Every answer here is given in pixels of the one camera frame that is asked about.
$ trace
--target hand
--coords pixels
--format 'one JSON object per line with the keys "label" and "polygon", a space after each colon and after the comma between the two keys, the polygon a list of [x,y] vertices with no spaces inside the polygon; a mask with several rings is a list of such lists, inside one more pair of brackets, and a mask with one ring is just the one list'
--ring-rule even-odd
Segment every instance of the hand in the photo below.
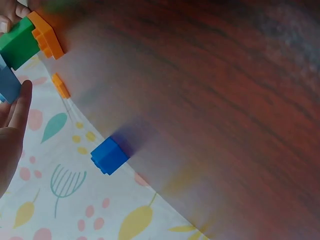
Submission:
{"label": "hand", "polygon": [[14,24],[29,13],[30,10],[17,0],[0,0],[0,33],[8,33]]}
{"label": "hand", "polygon": [[0,104],[0,198],[7,190],[22,154],[32,98],[32,83],[23,82],[20,96],[12,105]]}

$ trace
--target blue toy block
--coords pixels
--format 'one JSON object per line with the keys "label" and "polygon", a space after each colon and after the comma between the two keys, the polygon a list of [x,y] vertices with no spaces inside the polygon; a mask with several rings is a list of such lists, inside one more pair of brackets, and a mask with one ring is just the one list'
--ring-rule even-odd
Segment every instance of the blue toy block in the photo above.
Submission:
{"label": "blue toy block", "polygon": [[21,83],[0,55],[0,100],[12,104],[19,96]]}
{"label": "blue toy block", "polygon": [[108,137],[93,150],[91,156],[91,160],[101,172],[108,175],[114,173],[129,159],[111,137]]}
{"label": "blue toy block", "polygon": [[2,96],[2,94],[0,94],[0,101],[3,103],[6,101],[6,99],[4,98],[4,96]]}

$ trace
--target building block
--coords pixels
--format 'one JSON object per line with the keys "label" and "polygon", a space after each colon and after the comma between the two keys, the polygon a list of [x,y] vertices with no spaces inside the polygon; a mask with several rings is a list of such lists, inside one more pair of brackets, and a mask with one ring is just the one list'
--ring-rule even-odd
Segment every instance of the building block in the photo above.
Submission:
{"label": "building block", "polygon": [[52,82],[56,88],[56,90],[58,91],[58,93],[60,94],[60,96],[64,99],[68,99],[70,98],[70,93],[68,92],[66,85],[64,84],[64,82],[60,79],[60,77],[58,76],[57,73],[55,73],[52,76]]}
{"label": "building block", "polygon": [[25,17],[0,37],[0,54],[9,68],[17,70],[40,51],[32,35],[34,29],[32,22]]}
{"label": "building block", "polygon": [[64,52],[59,44],[54,29],[35,11],[27,16],[35,26],[32,31],[33,37],[38,42],[39,48],[43,51],[47,58],[51,56],[58,59],[64,55]]}
{"label": "building block", "polygon": [[108,137],[91,152],[91,160],[103,174],[111,175],[129,158],[120,146]]}
{"label": "building block", "polygon": [[6,101],[6,99],[4,98],[4,96],[2,96],[2,94],[0,94],[0,101],[1,101],[2,103],[4,103],[4,102]]}
{"label": "building block", "polygon": [[21,83],[0,55],[0,100],[12,104],[19,96]]}

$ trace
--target small orange block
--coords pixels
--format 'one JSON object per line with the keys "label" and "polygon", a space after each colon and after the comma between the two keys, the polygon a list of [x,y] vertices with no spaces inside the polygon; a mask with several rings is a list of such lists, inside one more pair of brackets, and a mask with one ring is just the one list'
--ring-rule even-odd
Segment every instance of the small orange block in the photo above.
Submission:
{"label": "small orange block", "polygon": [[64,52],[59,44],[53,28],[35,11],[27,15],[35,29],[32,31],[33,37],[38,42],[39,48],[47,58],[51,56],[55,60],[62,57]]}
{"label": "small orange block", "polygon": [[64,99],[70,98],[70,93],[68,92],[64,82],[60,79],[57,73],[52,76],[52,82],[55,85],[56,90],[60,96]]}

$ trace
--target patterned fabric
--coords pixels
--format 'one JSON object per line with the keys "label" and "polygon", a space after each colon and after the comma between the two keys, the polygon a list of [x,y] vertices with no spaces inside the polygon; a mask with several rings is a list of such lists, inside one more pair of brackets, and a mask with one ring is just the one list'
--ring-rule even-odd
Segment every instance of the patterned fabric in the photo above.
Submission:
{"label": "patterned fabric", "polygon": [[24,149],[0,199],[1,240],[206,240],[128,165],[103,175],[102,136],[62,100],[37,56],[15,73],[33,82]]}

